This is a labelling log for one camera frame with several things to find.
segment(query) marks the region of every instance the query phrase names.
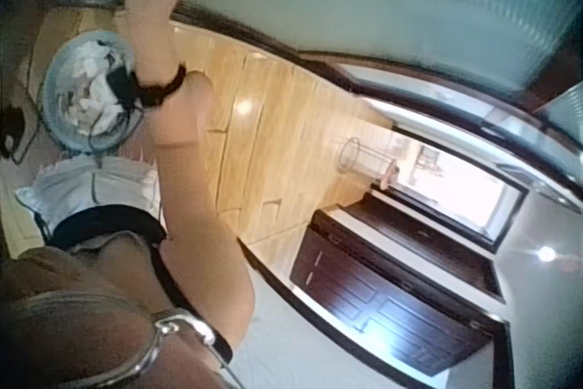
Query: door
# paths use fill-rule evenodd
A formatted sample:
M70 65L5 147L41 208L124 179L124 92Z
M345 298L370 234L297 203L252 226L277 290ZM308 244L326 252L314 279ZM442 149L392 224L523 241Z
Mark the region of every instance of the door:
M436 375L489 338L421 302L313 230L302 241L291 280L353 329L362 347Z

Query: blue plate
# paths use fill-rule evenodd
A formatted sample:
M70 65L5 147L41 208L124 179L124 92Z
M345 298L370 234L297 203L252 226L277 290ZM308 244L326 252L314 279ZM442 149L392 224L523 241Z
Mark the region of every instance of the blue plate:
M73 78L75 51L89 41L98 40L113 46L125 58L128 72L133 69L135 64L133 51L121 36L109 31L92 31L73 38L58 50L46 72L43 85L42 109L46 128L51 136L65 148L86 154L103 153L115 149L131 135L141 120L140 113L134 110L128 123L118 123L110 131L92 136L91 145L89 145L88 136L79 134L77 127L64 118L66 99L61 99L59 102L59 95L66 95L68 91L76 87L77 80Z

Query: black waistband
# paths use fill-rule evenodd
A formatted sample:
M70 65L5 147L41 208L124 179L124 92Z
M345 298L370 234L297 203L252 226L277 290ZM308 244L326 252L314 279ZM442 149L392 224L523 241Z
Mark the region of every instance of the black waistband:
M160 257L159 244L166 239L166 231L158 220L144 210L126 205L105 205L80 211L56 226L47 246L66 251L83 241L120 231L131 231L145 239L156 277L172 304L206 322L184 296ZM219 332L214 328L212 331L216 337L215 349L226 363L230 363L233 351Z

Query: black wristband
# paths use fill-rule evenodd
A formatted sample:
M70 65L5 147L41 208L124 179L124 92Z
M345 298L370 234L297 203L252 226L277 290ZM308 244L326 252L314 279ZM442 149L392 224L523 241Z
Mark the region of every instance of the black wristband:
M142 87L136 79L136 84L138 84L138 98L142 103L142 107L152 108L161 106L168 96L182 87L185 78L186 67L180 64L178 73L167 86Z

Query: white shorts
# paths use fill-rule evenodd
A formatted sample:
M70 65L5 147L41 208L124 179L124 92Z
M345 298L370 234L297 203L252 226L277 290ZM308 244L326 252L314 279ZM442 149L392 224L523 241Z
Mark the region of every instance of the white shorts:
M99 205L122 204L160 216L158 172L142 161L81 155L42 169L30 187L18 189L18 201L37 213L52 233L63 220Z

